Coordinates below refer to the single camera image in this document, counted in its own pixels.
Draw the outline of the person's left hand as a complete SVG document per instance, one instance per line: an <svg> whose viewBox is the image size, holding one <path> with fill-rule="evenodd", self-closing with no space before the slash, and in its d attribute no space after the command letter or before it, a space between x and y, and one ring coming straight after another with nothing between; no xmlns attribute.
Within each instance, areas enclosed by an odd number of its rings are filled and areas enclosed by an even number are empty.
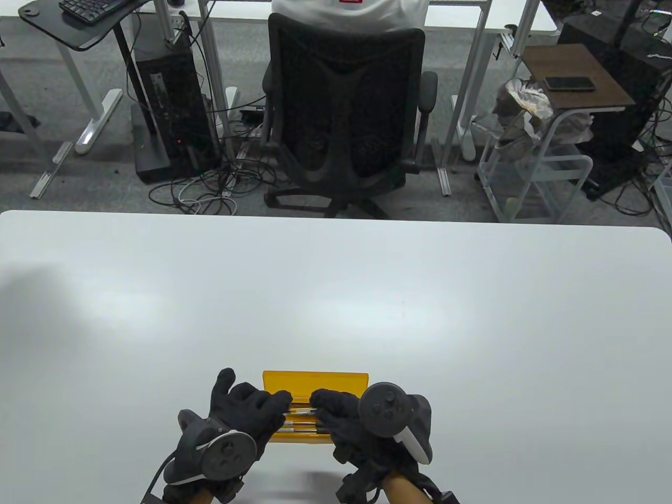
<svg viewBox="0 0 672 504"><path fill-rule="evenodd" d="M257 447L256 460L260 460L272 436L283 427L293 397L288 391L271 394L248 382L235 384L236 379L232 368L219 372L212 387L208 415L250 435Z"/></svg>

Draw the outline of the person's right hand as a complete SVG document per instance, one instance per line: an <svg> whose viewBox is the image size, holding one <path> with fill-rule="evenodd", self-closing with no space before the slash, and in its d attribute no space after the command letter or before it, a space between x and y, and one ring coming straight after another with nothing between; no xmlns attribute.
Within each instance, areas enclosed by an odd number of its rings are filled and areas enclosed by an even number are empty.
<svg viewBox="0 0 672 504"><path fill-rule="evenodd" d="M334 443L334 458L357 468L371 466L375 480L397 472L408 477L418 473L418 463L405 447L392 438L373 435L359 416L360 399L354 394L327 389L314 391L310 405Z"/></svg>

